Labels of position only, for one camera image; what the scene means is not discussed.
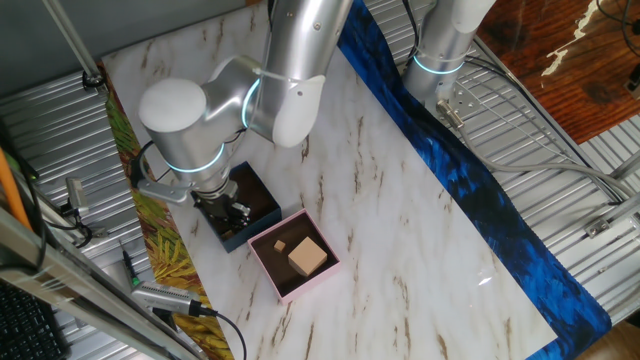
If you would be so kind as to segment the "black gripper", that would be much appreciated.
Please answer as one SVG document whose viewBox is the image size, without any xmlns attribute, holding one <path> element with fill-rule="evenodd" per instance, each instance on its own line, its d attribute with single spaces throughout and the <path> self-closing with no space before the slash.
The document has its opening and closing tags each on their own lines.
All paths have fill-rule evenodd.
<svg viewBox="0 0 640 360">
<path fill-rule="evenodd" d="M 212 227 L 217 233 L 233 230 L 234 225 L 248 225 L 251 208 L 237 201 L 238 185 L 227 180 L 219 189 L 212 192 L 192 191 L 191 196 L 197 207 L 203 207 L 205 214 L 212 216 Z"/>
</svg>

